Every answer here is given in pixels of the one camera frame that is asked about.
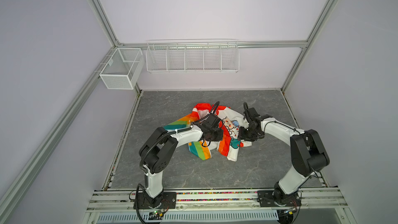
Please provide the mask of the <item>colourful red white kids jacket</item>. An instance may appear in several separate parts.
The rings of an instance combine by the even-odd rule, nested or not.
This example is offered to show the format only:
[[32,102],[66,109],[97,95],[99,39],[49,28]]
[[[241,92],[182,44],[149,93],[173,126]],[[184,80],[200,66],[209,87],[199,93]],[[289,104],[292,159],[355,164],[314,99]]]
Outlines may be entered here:
[[227,106],[209,103],[197,104],[192,112],[168,125],[166,130],[180,130],[183,128],[201,131],[192,139],[184,139],[189,151],[202,160],[212,157],[212,150],[217,150],[230,161],[236,161],[239,149],[250,147],[252,142],[241,138],[239,131],[248,126],[244,116]]

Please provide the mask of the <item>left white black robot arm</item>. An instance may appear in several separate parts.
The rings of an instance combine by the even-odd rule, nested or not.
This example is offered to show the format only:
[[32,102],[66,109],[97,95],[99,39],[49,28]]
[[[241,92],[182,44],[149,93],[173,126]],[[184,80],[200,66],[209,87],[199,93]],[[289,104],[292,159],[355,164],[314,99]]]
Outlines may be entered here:
[[178,147],[199,141],[211,144],[221,141],[222,138],[222,120],[215,114],[208,114],[203,119],[180,129],[157,128],[139,151],[139,167],[145,175],[144,196],[151,201],[162,198],[163,170]]

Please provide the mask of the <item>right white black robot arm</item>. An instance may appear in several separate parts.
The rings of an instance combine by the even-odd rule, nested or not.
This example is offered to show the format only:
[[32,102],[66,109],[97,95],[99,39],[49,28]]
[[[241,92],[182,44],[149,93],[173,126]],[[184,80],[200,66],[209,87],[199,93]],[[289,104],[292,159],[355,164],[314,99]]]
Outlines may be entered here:
[[298,196],[299,188],[313,175],[330,164],[319,133],[284,124],[270,115],[260,116],[255,108],[244,103],[246,126],[239,129],[239,139],[254,142],[269,134],[290,147],[291,168],[274,187],[271,199],[283,205]]

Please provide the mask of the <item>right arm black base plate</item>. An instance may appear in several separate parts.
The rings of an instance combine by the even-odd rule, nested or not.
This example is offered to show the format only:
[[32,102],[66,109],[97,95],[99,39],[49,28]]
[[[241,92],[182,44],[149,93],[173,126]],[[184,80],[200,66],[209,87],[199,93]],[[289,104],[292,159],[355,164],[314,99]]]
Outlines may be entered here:
[[286,195],[279,189],[257,191],[257,201],[261,207],[299,207],[301,197],[297,192]]

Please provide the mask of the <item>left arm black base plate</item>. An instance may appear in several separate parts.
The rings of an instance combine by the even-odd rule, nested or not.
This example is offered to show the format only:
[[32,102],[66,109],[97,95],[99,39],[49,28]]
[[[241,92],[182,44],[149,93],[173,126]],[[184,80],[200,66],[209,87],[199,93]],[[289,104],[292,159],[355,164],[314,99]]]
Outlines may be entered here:
[[175,209],[177,203],[177,193],[173,191],[161,192],[155,198],[151,198],[145,191],[137,194],[134,202],[134,209]]

